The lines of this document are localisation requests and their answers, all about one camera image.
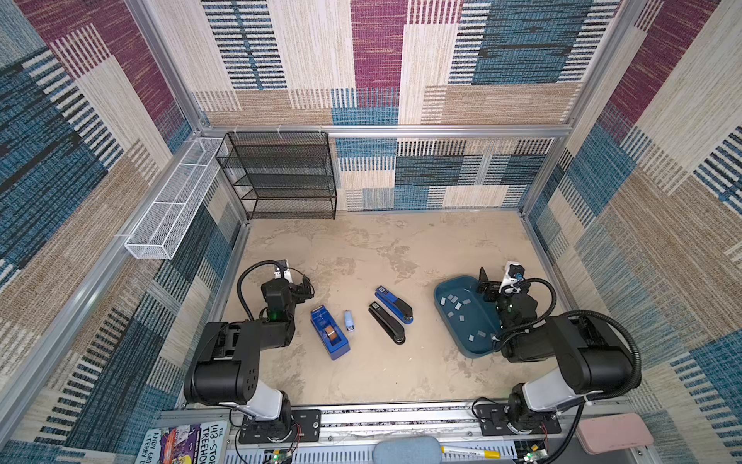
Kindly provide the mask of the blue and black stapler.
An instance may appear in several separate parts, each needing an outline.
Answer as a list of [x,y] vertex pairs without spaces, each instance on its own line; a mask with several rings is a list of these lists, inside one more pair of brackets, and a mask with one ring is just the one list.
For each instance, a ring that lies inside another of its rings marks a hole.
[[375,290],[376,297],[396,315],[404,324],[412,324],[414,320],[413,308],[403,299],[398,298],[384,286]]

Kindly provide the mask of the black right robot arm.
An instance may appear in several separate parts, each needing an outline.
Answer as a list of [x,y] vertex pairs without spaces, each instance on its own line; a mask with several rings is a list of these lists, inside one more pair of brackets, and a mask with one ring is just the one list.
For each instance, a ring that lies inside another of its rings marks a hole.
[[562,442],[549,450],[545,462],[562,457],[575,437],[587,404],[624,396],[641,384],[642,355],[630,332],[613,317],[592,310],[556,315],[550,303],[543,314],[529,295],[543,278],[526,278],[518,263],[507,265],[502,280],[479,272],[477,294],[495,306],[500,328],[492,348],[510,363],[555,359],[557,367],[536,380],[520,383],[506,402],[477,398],[471,413],[485,436],[548,434],[559,413],[573,410],[574,419]]

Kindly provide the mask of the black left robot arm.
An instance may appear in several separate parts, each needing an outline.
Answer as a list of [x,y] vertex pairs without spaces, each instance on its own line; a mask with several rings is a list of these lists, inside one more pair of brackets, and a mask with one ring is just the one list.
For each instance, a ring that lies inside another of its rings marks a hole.
[[[266,307],[254,315],[242,293],[248,275],[271,266],[278,275],[261,285]],[[184,397],[189,404],[220,406],[243,415],[239,435],[270,443],[288,443],[301,437],[301,425],[293,417],[286,392],[260,379],[261,354],[289,346],[296,333],[296,308],[314,297],[307,276],[298,283],[299,271],[285,260],[259,261],[238,278],[237,292],[247,315],[243,322],[210,322],[185,375]]]

